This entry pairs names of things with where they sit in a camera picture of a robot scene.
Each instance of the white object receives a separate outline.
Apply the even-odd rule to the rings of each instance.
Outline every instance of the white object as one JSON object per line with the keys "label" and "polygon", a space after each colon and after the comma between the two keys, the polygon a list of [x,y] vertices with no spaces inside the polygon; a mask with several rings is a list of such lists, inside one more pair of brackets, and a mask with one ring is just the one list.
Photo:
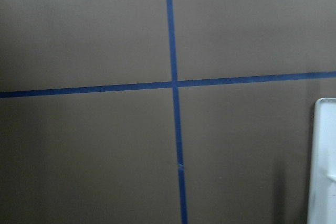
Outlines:
{"label": "white object", "polygon": [[315,104],[308,224],[336,223],[336,99]]}

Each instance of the white panel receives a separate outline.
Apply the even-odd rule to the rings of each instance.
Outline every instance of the white panel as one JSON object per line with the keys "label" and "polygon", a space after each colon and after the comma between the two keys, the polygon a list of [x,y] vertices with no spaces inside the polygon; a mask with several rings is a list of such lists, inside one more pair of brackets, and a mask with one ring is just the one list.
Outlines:
{"label": "white panel", "polygon": [[336,99],[316,102],[308,224],[336,222]]}

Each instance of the horizontal tape line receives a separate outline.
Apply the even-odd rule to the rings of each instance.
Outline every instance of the horizontal tape line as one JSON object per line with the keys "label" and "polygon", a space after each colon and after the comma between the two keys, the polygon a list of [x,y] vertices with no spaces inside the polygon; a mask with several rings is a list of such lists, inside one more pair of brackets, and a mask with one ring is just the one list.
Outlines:
{"label": "horizontal tape line", "polygon": [[[178,87],[196,87],[196,86],[253,83],[253,82],[322,79],[322,78],[336,78],[336,71],[276,74],[276,75],[269,75],[269,76],[246,76],[246,77],[233,77],[233,78],[186,80],[186,81],[178,81],[177,85]],[[172,87],[171,81],[149,82],[149,83],[119,84],[119,85],[109,85],[109,86],[0,92],[0,98],[34,97],[34,96],[39,96],[39,95],[95,93],[95,92],[111,92],[111,91],[142,90],[142,89],[162,89],[162,88],[171,88],[171,87]]]}
{"label": "horizontal tape line", "polygon": [[120,84],[120,85],[109,85],[109,86],[79,87],[79,88],[13,91],[13,92],[0,93],[0,98],[34,97],[34,96],[39,96],[39,95],[96,93],[96,92],[141,90],[141,89],[162,89],[162,88],[171,88],[171,86],[172,86],[172,83],[170,81],[167,81],[167,82]]}
{"label": "horizontal tape line", "polygon": [[231,77],[231,78],[203,79],[203,80],[186,80],[186,81],[179,81],[178,86],[195,87],[195,86],[210,86],[210,85],[224,85],[224,84],[252,83],[252,82],[321,79],[321,78],[334,78],[334,77],[336,77],[336,71],[291,73],[291,74],[276,74],[269,76],[246,76],[246,77]]}

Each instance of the vertical tape line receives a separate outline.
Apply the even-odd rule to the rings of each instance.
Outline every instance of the vertical tape line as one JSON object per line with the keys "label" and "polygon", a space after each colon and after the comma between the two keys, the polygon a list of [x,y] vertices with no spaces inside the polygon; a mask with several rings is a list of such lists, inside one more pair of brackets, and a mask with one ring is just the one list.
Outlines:
{"label": "vertical tape line", "polygon": [[169,30],[170,62],[171,62],[171,72],[172,72],[176,152],[177,152],[177,163],[178,163],[178,174],[179,174],[178,184],[180,188],[181,221],[182,221],[182,224],[187,224],[188,219],[187,219],[187,206],[186,206],[185,180],[184,180],[184,163],[183,163],[183,151],[182,151],[180,99],[178,95],[179,89],[177,85],[177,62],[176,62],[173,0],[166,0],[166,3],[167,3],[167,17],[168,17],[168,30]]}

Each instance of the blue painter's tape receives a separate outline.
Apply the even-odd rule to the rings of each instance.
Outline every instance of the blue painter's tape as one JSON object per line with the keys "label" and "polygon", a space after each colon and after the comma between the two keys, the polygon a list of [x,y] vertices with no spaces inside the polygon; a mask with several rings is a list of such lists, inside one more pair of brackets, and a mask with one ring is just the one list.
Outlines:
{"label": "blue painter's tape", "polygon": [[169,31],[170,62],[172,72],[176,152],[177,152],[178,175],[179,175],[178,184],[180,188],[181,222],[182,224],[187,224],[188,219],[187,219],[187,204],[186,204],[185,179],[184,179],[180,99],[178,95],[179,89],[177,86],[177,59],[176,59],[173,0],[166,0],[166,3],[167,3],[168,31]]}
{"label": "blue painter's tape", "polygon": [[224,85],[224,84],[268,82],[268,81],[322,79],[322,78],[334,78],[334,77],[336,77],[336,71],[313,72],[313,73],[291,73],[291,74],[276,74],[276,75],[270,75],[270,76],[246,76],[246,77],[234,77],[234,78],[187,80],[187,81],[179,81],[178,86],[179,87],[194,87],[194,86]]}
{"label": "blue painter's tape", "polygon": [[39,95],[95,93],[95,92],[111,92],[111,91],[141,90],[141,89],[162,89],[162,88],[171,88],[171,87],[172,87],[172,83],[170,81],[151,82],[151,83],[135,83],[135,84],[121,84],[121,85],[110,85],[110,86],[2,92],[0,93],[0,98],[34,97],[34,96],[39,96]]}

